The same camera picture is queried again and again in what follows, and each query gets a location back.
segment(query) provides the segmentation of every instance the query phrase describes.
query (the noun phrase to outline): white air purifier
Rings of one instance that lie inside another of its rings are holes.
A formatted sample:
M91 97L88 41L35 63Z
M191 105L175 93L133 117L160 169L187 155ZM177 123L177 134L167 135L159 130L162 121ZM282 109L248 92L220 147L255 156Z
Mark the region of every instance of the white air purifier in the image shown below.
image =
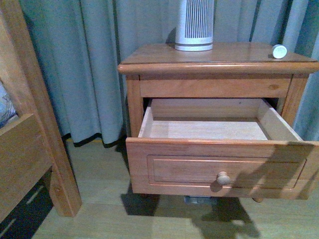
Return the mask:
M175 49L207 51L213 48L214 0L179 0Z

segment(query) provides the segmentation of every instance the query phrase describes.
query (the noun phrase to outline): pillow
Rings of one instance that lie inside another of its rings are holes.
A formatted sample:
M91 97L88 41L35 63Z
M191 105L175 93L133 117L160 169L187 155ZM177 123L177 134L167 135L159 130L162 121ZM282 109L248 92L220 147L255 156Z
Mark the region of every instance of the pillow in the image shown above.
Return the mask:
M0 128L3 127L10 118L15 116L16 112L13 104L0 82Z

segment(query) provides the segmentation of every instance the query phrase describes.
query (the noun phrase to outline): bed frame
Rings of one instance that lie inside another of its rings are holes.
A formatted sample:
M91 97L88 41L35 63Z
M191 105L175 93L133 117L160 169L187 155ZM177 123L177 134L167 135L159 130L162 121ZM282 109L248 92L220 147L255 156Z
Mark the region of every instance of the bed frame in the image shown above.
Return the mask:
M81 198L18 0L0 0L0 80L19 120L0 129L0 222L41 179L61 216Z

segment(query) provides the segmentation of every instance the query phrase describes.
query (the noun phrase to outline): drawer knob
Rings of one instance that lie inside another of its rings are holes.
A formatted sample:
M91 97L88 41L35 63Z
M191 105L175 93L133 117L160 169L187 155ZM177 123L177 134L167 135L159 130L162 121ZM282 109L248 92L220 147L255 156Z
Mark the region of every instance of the drawer knob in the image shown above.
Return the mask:
M226 172L220 172L220 173L218 173L218 175L217 175L217 183L218 183L220 186L225 186L225 185L231 183L231 179L230 179L230 177L227 176L227 173L226 173Z

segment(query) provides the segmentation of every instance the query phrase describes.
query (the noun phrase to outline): floorboard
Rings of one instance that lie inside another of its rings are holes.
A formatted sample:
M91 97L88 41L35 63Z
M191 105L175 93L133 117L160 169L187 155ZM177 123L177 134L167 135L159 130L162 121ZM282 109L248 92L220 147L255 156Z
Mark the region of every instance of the floorboard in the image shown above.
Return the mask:
M306 200L220 198L186 205L183 196L132 193L124 145L99 142L68 151L83 200L75 218L53 209L33 239L316 239L319 190Z

